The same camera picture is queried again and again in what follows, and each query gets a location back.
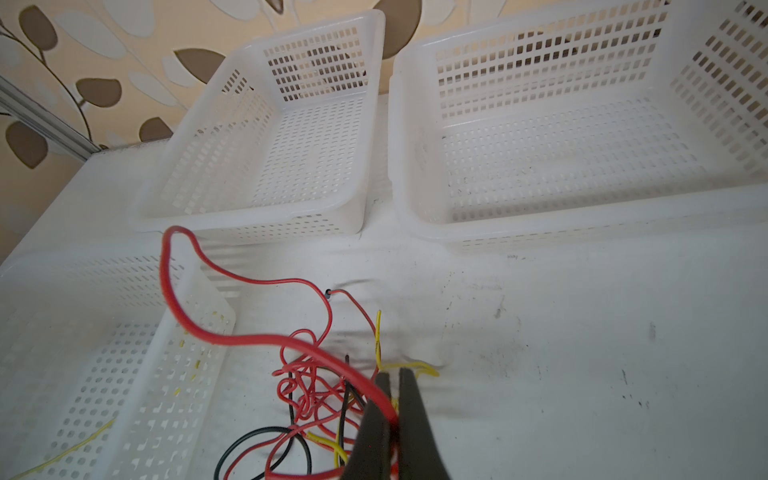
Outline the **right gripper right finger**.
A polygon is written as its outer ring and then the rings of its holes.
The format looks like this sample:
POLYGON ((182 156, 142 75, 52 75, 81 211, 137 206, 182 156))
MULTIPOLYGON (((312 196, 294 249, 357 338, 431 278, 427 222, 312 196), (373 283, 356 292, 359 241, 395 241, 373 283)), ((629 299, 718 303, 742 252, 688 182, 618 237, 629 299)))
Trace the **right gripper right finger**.
POLYGON ((399 370, 398 463, 400 479, 450 478, 439 454, 415 373, 399 370))

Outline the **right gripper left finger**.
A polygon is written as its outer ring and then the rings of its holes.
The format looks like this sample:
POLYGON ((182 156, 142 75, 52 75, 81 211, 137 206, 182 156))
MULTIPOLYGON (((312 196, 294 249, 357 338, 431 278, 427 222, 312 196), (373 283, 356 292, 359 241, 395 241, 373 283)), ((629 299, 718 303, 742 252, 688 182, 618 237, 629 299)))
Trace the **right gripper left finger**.
POLYGON ((390 419, 373 400, 365 407, 342 480, 390 478, 392 427, 390 419))

